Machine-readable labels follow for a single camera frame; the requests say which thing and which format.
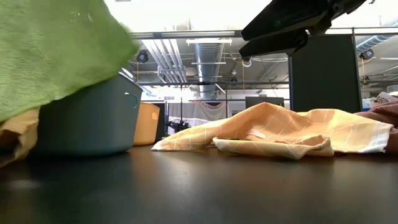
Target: cloth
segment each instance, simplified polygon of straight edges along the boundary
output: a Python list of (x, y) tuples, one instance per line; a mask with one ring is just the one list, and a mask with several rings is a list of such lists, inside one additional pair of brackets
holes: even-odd
[(117, 75), (138, 49), (103, 0), (2, 0), (0, 15), (0, 122)]
[(295, 113), (262, 103), (232, 118), (173, 134), (152, 150), (199, 150), (214, 141), (223, 152), (291, 159), (304, 155), (332, 156), (334, 151), (384, 152), (391, 129), (391, 124), (340, 110)]
[(0, 167), (23, 159), (37, 141), (39, 109), (31, 109), (0, 125)]
[[(182, 104), (183, 120), (191, 127), (226, 118), (226, 103), (211, 106), (201, 101)], [(232, 117), (232, 110), (228, 107), (228, 117)], [(181, 103), (169, 103), (169, 121), (179, 123), (181, 120)], [(174, 134), (174, 129), (168, 128), (168, 134)]]
[(394, 127), (390, 131), (386, 152), (398, 154), (398, 101), (377, 105), (368, 112), (356, 113), (364, 118), (392, 124)]

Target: ceiling light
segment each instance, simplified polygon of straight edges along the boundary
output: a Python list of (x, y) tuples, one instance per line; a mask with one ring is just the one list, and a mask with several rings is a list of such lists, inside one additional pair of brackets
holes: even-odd
[(385, 57), (381, 57), (380, 60), (398, 60), (398, 58), (385, 58)]
[(212, 39), (212, 38), (204, 38), (204, 39), (193, 39), (187, 40), (187, 44), (232, 44), (232, 39)]

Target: pipe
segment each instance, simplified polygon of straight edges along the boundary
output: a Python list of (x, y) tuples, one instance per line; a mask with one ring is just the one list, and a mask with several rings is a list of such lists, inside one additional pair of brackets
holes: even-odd
[[(154, 60), (156, 61), (156, 63), (160, 66), (162, 65), (159, 58), (157, 57), (156, 53), (154, 52), (154, 50), (152, 49), (152, 46), (150, 44), (152, 40), (142, 40), (142, 43), (144, 43), (144, 45), (147, 47), (147, 50), (149, 51), (149, 53), (152, 55), (152, 57), (154, 58)], [(168, 73), (165, 73), (166, 79), (168, 82), (174, 82), (171, 77), (169, 76)]]
[(133, 71), (134, 74), (156, 74), (157, 71)]
[[(214, 62), (221, 62), (224, 44), (195, 44), (195, 55), (197, 58), (198, 74), (201, 76), (200, 81), (215, 82), (217, 78), (210, 78), (217, 76), (220, 70), (220, 65), (215, 65)], [(215, 90), (215, 86), (200, 86), (200, 91)], [(203, 98), (211, 98), (211, 93), (200, 93)]]
[[(182, 63), (182, 59), (181, 59), (181, 54), (180, 54), (180, 49), (178, 49), (178, 45), (177, 45), (177, 41), (175, 39), (171, 39), (170, 43), (172, 44), (172, 47), (175, 51), (175, 56), (177, 57), (178, 60), (178, 65), (179, 65), (179, 69), (184, 69), (184, 65)], [(185, 72), (183, 72), (183, 79), (186, 82), (187, 81), (187, 74)]]
[[(166, 46), (167, 51), (169, 51), (169, 54), (170, 54), (170, 56), (172, 57), (172, 61), (173, 61), (174, 65), (175, 65), (175, 67), (176, 67), (176, 68), (179, 68), (179, 65), (178, 65), (178, 62), (177, 62), (177, 58), (176, 58), (175, 55), (174, 55), (174, 51), (173, 51), (172, 46), (170, 45), (170, 41), (167, 40), (167, 39), (164, 39), (164, 40), (163, 40), (163, 43), (164, 43), (164, 45)], [(181, 80), (182, 82), (186, 82), (186, 80), (184, 80), (184, 78), (183, 78), (183, 72), (178, 71), (177, 73), (178, 73), (178, 76), (180, 77), (180, 80)]]
[[(152, 40), (152, 41), (149, 42), (149, 45), (152, 48), (152, 50), (155, 52), (156, 57), (160, 61), (160, 63), (158, 63), (158, 65), (160, 65), (160, 67), (164, 71), (167, 68), (167, 65), (166, 65), (166, 62), (164, 61), (163, 57), (161, 56), (160, 51), (157, 48), (155, 42)], [(168, 75), (172, 82), (178, 82), (178, 80), (174, 79), (174, 76), (170, 72), (165, 72), (164, 71), (164, 74)]]
[[(398, 18), (394, 19), (394, 21), (392, 21), (386, 25), (389, 27), (397, 27), (398, 26)], [(357, 54), (363, 53), (363, 52), (375, 47), (377, 44), (380, 44), (380, 43), (390, 39), (393, 36), (394, 35), (374, 35), (374, 36), (366, 39), (362, 43), (358, 44), (356, 46), (356, 53)]]
[(166, 81), (162, 78), (162, 75), (160, 74), (160, 66), (157, 66), (157, 76), (162, 82), (166, 83)]
[[(167, 56), (166, 51), (163, 48), (163, 44), (161, 40), (155, 40), (155, 44), (156, 46), (159, 48), (167, 66), (169, 67), (169, 69), (173, 69), (173, 65), (170, 63), (169, 57)], [(176, 79), (177, 82), (181, 81), (178, 79), (177, 74), (175, 72), (171, 72), (171, 74), (174, 76), (174, 79)]]
[(228, 85), (225, 85), (224, 93), (225, 93), (225, 118), (228, 118)]

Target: ventilation duct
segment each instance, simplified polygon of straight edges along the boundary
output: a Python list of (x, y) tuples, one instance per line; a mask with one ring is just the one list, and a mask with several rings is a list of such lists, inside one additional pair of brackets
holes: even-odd
[(396, 96), (398, 94), (398, 85), (387, 86), (387, 92)]
[[(385, 26), (398, 27), (398, 19), (395, 19), (393, 22), (390, 22), (390, 23), (386, 24)], [(356, 46), (356, 53), (357, 54), (363, 53), (363, 52), (375, 47), (377, 44), (380, 44), (380, 43), (390, 39), (393, 36), (394, 35), (374, 35), (374, 36), (366, 39), (364, 42), (358, 44)]]
[[(223, 55), (224, 44), (195, 44), (195, 55), (197, 58), (198, 74), (201, 82), (216, 82), (220, 70), (220, 65), (201, 64), (201, 63), (215, 63), (221, 62)], [(200, 96), (205, 99), (210, 99), (215, 96), (214, 85), (200, 86)]]

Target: beige fabric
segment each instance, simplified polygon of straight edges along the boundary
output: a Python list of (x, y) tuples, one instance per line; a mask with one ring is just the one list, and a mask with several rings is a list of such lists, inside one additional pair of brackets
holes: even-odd
[(391, 129), (391, 124), (340, 110), (295, 113), (262, 103), (232, 118), (171, 135), (152, 150), (199, 150), (214, 141), (224, 152), (291, 159), (304, 155), (332, 156), (334, 151), (384, 152)]
[(392, 124), (394, 128), (390, 132), (385, 150), (386, 153), (398, 154), (398, 101), (376, 105), (368, 112), (360, 112), (356, 115)]
[(1, 152), (0, 167), (28, 155), (37, 141), (38, 122), (39, 109), (32, 109), (0, 125), (0, 150), (15, 145), (12, 154)]

